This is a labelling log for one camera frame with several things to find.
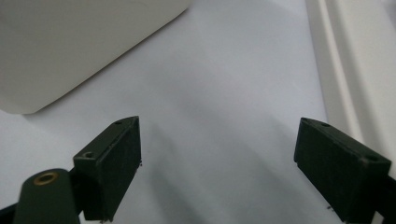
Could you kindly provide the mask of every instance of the white surface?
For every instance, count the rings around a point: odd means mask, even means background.
[[[307,3],[330,124],[396,161],[392,14],[378,0]]]
[[[0,112],[0,206],[134,115],[143,167],[114,223],[340,223],[293,161],[300,117],[326,120],[304,0],[196,0],[54,104]]]
[[[0,1],[0,109],[35,113],[160,29],[190,2]]]

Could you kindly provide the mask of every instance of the white panel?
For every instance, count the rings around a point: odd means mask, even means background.
[[[0,1],[0,108],[36,112],[164,26],[189,3]]]
[[[396,33],[383,5],[307,0],[307,8],[329,122],[396,161]]]

